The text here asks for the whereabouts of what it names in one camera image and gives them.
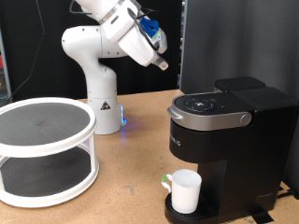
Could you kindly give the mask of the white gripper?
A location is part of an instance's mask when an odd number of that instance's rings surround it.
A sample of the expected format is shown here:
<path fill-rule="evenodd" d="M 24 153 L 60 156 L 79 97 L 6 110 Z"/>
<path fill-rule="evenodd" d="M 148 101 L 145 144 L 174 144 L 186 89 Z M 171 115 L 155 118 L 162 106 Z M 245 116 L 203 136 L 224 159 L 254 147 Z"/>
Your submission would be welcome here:
<path fill-rule="evenodd" d="M 153 36 L 143 35 L 135 24 L 119 41 L 120 48 L 137 63 L 148 66 L 154 64 L 161 70 L 168 68 L 168 62 L 162 58 L 167 50 L 164 31 L 159 29 Z"/>

